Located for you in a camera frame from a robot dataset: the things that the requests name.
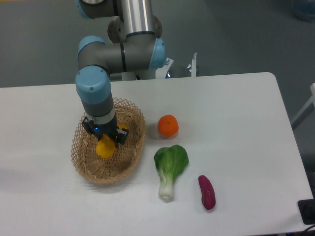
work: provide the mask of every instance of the white bracket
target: white bracket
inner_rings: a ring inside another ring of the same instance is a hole
[[[311,85],[312,96],[303,105],[303,107],[296,113],[291,120],[291,127],[295,130],[305,118],[315,109],[315,84]]]

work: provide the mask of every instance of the metal cylinder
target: metal cylinder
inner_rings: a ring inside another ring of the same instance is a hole
[[[122,0],[126,35],[153,32],[154,18],[151,0]]]

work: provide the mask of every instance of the blue joint cap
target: blue joint cap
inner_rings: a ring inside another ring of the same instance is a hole
[[[106,44],[106,42],[103,38],[95,36],[95,35],[90,35],[90,36],[86,36],[86,37],[82,38],[80,43],[79,43],[79,47],[78,47],[78,56],[79,56],[79,53],[82,50],[82,48],[84,48],[85,46],[87,46],[90,43],[95,43],[95,42],[101,42],[101,43]]]
[[[75,3],[77,5],[77,8],[80,12],[80,15],[83,17],[83,18],[86,18],[86,19],[91,19],[85,12],[84,10],[82,9],[81,7],[81,4],[80,4],[80,0],[75,0]]]
[[[149,70],[162,68],[166,64],[166,50],[163,39],[157,38],[154,45]]]
[[[96,65],[86,66],[78,72],[75,87],[81,100],[89,104],[99,104],[111,94],[106,71]]]

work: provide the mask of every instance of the cable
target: cable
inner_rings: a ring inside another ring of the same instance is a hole
[[[304,236],[304,235],[306,235],[306,234],[310,235],[310,234],[308,233],[308,230],[310,230],[310,229],[312,229],[312,228],[314,228],[314,227],[315,227],[315,225],[309,226],[308,228],[306,228],[306,229],[300,234],[300,236]]]

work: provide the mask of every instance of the toy vegetable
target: toy vegetable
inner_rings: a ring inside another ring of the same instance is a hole
[[[187,152],[179,145],[162,147],[156,152],[154,160],[161,180],[158,194],[163,199],[172,200],[175,180],[189,163]]]
[[[216,205],[216,196],[212,184],[205,176],[198,178],[201,189],[201,202],[207,210],[211,210]]]

